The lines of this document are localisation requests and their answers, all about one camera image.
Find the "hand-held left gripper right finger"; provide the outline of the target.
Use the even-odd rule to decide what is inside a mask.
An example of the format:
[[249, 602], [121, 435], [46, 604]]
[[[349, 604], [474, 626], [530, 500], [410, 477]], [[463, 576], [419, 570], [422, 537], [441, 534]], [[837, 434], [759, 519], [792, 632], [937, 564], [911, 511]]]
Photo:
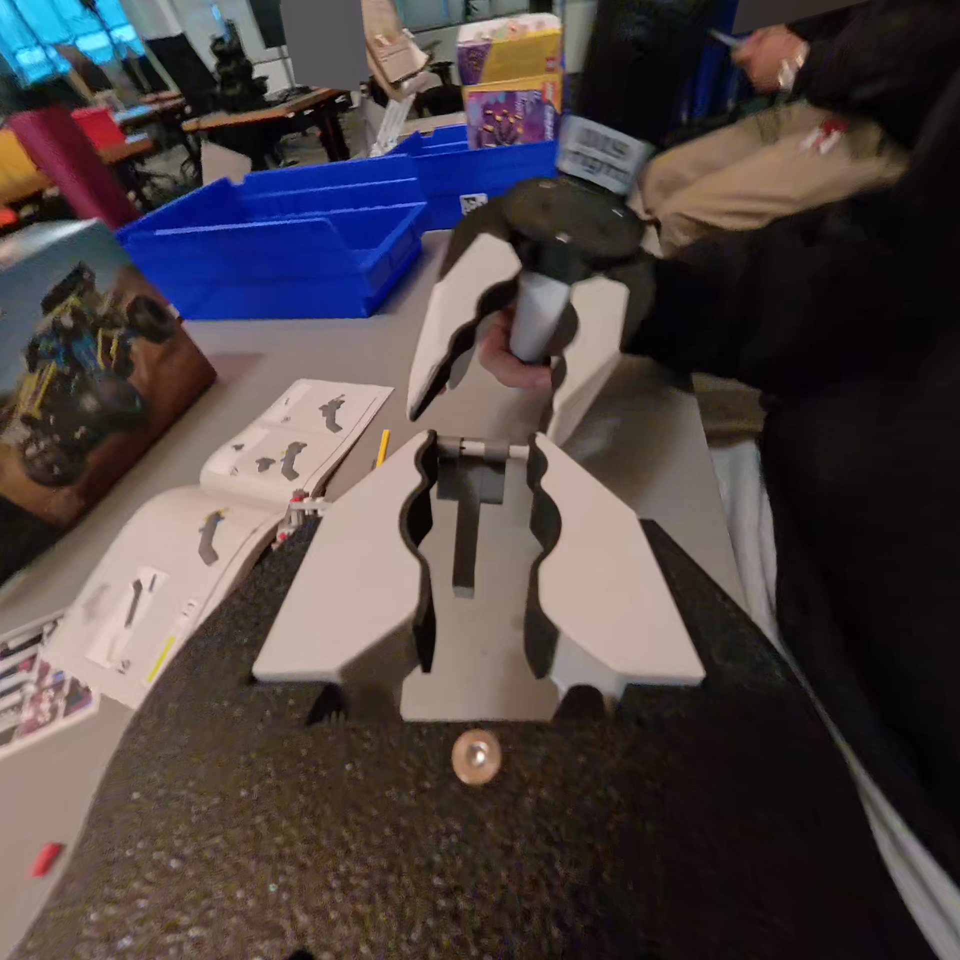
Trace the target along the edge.
[[544, 433], [529, 440], [526, 483], [538, 547], [525, 607], [534, 678], [604, 700], [632, 686], [700, 686], [705, 666], [638, 515]]

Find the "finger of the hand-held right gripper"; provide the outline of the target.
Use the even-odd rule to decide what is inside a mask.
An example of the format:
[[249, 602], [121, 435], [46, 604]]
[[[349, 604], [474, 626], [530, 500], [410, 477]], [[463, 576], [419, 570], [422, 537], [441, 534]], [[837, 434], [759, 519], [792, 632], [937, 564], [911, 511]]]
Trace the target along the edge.
[[473, 347], [480, 321], [509, 299], [520, 270], [510, 240], [492, 232], [449, 234], [409, 371], [410, 422], [447, 386], [454, 365]]
[[546, 437], [565, 444], [582, 423], [619, 364], [628, 288], [607, 277], [572, 287], [575, 330], [552, 373]]

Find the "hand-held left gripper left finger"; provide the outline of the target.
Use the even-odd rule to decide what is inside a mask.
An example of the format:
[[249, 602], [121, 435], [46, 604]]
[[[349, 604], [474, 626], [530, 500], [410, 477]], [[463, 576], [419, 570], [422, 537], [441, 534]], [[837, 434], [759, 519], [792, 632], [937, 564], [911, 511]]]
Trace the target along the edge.
[[421, 545], [437, 442], [418, 433], [328, 508], [252, 666], [259, 682], [402, 685], [431, 671], [437, 623]]

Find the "dark grey lego arm assembly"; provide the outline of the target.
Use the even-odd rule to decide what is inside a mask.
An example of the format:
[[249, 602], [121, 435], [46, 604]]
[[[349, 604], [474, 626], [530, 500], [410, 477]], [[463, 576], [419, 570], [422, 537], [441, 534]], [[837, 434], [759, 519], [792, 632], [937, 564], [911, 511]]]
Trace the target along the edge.
[[503, 504], [509, 461], [526, 462], [529, 447], [506, 441], [438, 437], [438, 501], [455, 503], [452, 589], [456, 598], [473, 599], [478, 532], [482, 508]]

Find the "lego chassis assembly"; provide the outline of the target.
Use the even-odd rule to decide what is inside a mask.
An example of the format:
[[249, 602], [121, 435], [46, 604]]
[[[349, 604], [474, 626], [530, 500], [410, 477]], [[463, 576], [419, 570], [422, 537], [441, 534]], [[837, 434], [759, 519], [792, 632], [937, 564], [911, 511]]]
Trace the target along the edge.
[[282, 521], [278, 524], [272, 550], [284, 546], [306, 522], [321, 521], [332, 507], [332, 501], [326, 497], [327, 488], [323, 487], [318, 495], [308, 495], [303, 489], [296, 490], [291, 496]]

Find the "lego instruction booklet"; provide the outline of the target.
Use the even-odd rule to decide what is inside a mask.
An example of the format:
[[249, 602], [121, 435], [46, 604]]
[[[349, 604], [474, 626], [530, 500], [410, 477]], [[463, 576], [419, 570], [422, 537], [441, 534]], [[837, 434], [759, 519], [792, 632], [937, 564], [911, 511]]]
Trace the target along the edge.
[[297, 379], [211, 455], [198, 484], [139, 508], [55, 627], [54, 674], [139, 708], [274, 541], [294, 495], [318, 494], [393, 391]]

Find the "lego sticker sheet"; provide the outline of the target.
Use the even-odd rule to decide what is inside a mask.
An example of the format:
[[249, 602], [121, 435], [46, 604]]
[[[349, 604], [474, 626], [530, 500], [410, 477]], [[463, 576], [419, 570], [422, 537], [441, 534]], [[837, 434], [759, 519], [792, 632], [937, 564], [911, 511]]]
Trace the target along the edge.
[[95, 716], [101, 695], [50, 658], [60, 609], [1, 636], [1, 760]]

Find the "lego set box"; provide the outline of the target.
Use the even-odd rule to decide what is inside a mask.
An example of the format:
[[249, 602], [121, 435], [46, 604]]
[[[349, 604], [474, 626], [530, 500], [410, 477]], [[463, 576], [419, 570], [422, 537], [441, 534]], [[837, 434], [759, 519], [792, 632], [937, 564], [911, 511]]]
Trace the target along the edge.
[[1, 242], [1, 583], [74, 528], [217, 374], [101, 221]]

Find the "person's right hand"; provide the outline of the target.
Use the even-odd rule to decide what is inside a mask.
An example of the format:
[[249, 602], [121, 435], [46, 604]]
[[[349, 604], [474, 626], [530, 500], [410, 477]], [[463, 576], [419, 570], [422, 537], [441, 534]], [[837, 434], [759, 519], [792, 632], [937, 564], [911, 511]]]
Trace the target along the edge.
[[510, 350], [515, 313], [516, 307], [510, 305], [487, 319], [476, 347], [477, 358], [485, 370], [509, 389], [546, 390], [552, 385], [552, 367], [525, 363]]

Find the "blue plastic bin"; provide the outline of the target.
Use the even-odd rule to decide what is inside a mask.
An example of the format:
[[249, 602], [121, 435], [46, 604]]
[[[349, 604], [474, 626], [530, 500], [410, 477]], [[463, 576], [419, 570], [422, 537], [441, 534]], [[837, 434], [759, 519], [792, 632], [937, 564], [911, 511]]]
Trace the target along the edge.
[[275, 221], [120, 230], [141, 274], [187, 321], [374, 316], [423, 246], [428, 204]]
[[414, 132], [377, 157], [249, 174], [236, 186], [264, 219], [423, 205], [426, 231], [449, 230], [518, 182], [554, 172], [555, 141], [472, 149], [467, 127]]

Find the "purple flower toy box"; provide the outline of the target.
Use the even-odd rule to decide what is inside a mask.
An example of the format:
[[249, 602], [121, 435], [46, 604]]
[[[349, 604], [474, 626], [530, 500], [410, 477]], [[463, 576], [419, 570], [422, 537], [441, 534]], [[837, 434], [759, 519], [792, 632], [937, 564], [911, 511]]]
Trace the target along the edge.
[[556, 140], [564, 81], [543, 75], [462, 87], [466, 141], [478, 151]]

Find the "purple and yellow toy box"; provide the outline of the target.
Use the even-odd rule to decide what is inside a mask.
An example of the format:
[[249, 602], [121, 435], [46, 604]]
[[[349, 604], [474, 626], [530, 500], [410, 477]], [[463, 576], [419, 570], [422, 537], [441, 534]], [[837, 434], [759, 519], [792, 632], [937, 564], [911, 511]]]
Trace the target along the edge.
[[560, 74], [565, 66], [563, 23], [553, 13], [463, 23], [456, 53], [463, 87]]

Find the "wooden work table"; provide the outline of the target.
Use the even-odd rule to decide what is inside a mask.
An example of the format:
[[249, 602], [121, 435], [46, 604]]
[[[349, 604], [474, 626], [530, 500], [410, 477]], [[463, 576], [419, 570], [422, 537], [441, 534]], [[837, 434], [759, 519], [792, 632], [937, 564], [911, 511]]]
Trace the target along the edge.
[[216, 146], [238, 148], [238, 153], [250, 160], [253, 172], [282, 166], [282, 138], [310, 131], [317, 133], [330, 162], [344, 162], [352, 154], [340, 122], [341, 108], [352, 103], [349, 91], [311, 87], [258, 109], [195, 116], [183, 121], [180, 128], [184, 134], [200, 136]]

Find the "red plastic bin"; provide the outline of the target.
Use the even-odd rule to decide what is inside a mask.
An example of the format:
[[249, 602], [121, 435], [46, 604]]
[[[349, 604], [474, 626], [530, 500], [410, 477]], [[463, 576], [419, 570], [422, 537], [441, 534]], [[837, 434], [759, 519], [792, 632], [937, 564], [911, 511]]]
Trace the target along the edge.
[[127, 141], [126, 133], [108, 107], [86, 106], [73, 109], [70, 114], [98, 151], [123, 146]]

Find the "maroon rolled mat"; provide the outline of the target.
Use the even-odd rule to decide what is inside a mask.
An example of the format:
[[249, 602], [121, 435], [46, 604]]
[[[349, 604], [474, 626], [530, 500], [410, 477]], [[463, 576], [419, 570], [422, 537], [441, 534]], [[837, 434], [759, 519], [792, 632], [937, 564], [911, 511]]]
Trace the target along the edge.
[[78, 218], [99, 220], [113, 231], [138, 220], [141, 213], [121, 181], [64, 107], [21, 110], [6, 126]]

